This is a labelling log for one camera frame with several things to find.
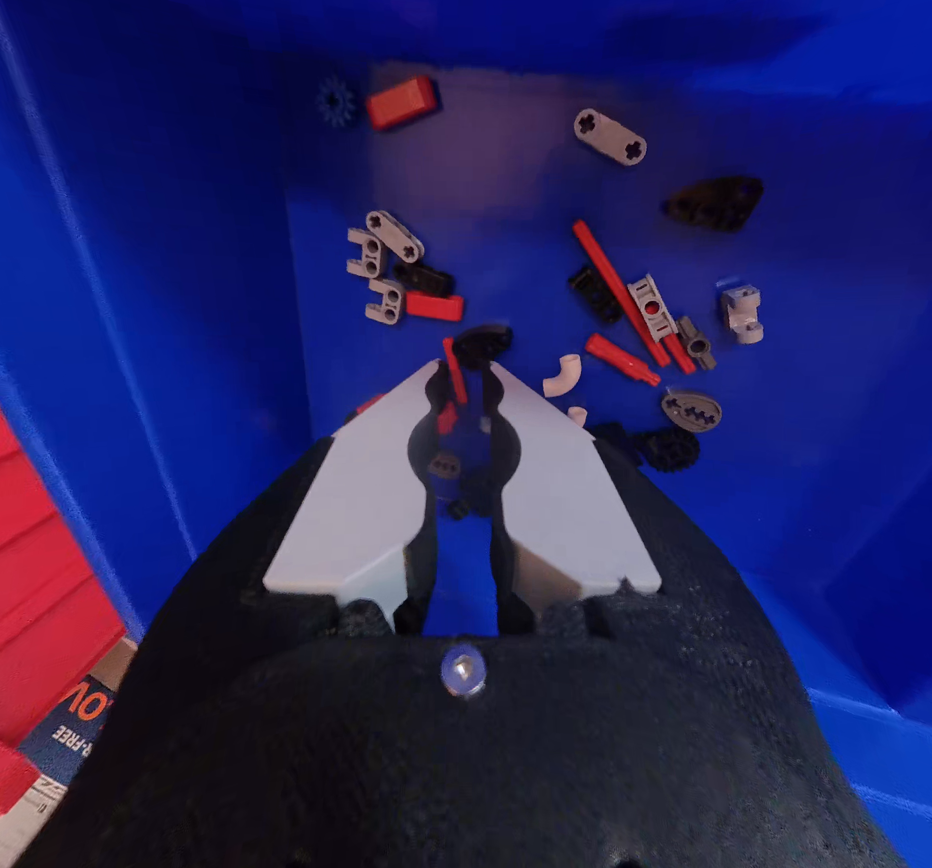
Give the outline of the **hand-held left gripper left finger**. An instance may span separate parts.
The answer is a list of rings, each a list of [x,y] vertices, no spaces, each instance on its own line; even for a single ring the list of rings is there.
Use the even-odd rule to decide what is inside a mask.
[[[370,601],[390,628],[408,598],[404,550],[420,531],[427,491],[409,458],[430,423],[434,359],[330,437],[331,445],[264,578],[276,595]]]

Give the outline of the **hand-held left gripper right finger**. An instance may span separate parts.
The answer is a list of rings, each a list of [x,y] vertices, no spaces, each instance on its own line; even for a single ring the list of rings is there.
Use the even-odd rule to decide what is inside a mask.
[[[497,414],[517,442],[500,494],[513,593],[535,614],[624,584],[657,594],[662,578],[586,429],[586,409],[556,408],[499,363],[490,376],[502,389]]]

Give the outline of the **blue plastic bin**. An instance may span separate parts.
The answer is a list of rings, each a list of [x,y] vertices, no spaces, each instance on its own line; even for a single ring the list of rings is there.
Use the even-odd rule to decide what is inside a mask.
[[[366,103],[426,76],[437,107]],[[591,107],[646,140],[624,166]],[[735,231],[670,217],[756,178]],[[632,434],[784,637],[826,737],[930,866],[930,0],[2,0],[2,399],[142,633],[239,509],[441,354],[365,319],[347,228],[395,214],[531,387]],[[659,367],[567,280],[588,224],[716,367]],[[740,345],[719,296],[762,294]]]

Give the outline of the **assorted lego parts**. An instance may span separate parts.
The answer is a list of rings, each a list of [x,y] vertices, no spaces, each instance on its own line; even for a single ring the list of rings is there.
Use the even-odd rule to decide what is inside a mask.
[[[431,113],[437,107],[433,83],[415,77],[390,90],[371,96],[366,107],[376,129],[390,129],[411,118]],[[574,119],[576,138],[603,156],[624,166],[640,163],[647,153],[644,138],[618,121],[591,107]],[[683,197],[670,200],[665,209],[670,217],[693,224],[708,224],[721,231],[741,227],[756,206],[763,186],[744,176],[712,180],[693,187]],[[573,233],[591,264],[568,280],[569,288],[584,301],[599,321],[613,325],[627,317],[659,367],[671,360],[684,374],[699,367],[716,367],[705,334],[689,316],[675,318],[655,279],[645,275],[625,284],[599,246],[588,224],[578,220]],[[366,306],[366,317],[386,326],[397,324],[404,314],[435,321],[460,323],[463,298],[453,294],[454,280],[445,272],[423,262],[424,246],[397,218],[385,211],[371,211],[363,228],[349,228],[348,241],[360,249],[359,258],[346,263],[349,274],[361,277],[379,295],[379,302]],[[750,284],[724,289],[719,296],[724,322],[740,345],[763,339],[759,308],[762,294]],[[468,396],[461,375],[463,368],[477,370],[496,359],[512,342],[508,326],[482,326],[460,338],[446,338],[445,353],[454,387],[454,401],[447,403],[440,419],[440,432],[449,433],[457,419],[457,407]],[[703,394],[669,391],[661,402],[673,426],[653,432],[628,434],[616,423],[594,426],[593,432],[624,451],[635,466],[646,464],[662,473],[677,473],[694,466],[700,455],[697,436],[717,427],[721,409],[714,398]]]

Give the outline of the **red plastic bin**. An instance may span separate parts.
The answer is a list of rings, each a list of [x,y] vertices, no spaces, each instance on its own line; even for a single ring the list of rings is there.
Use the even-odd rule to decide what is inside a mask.
[[[64,518],[1,419],[1,800],[38,777],[17,750],[126,633]]]

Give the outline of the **printed cardboard box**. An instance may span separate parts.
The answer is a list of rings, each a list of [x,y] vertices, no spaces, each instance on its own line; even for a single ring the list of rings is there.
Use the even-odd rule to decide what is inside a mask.
[[[38,777],[1,819],[1,865],[13,866],[48,822],[100,737],[138,646],[123,638],[60,699],[17,750]]]

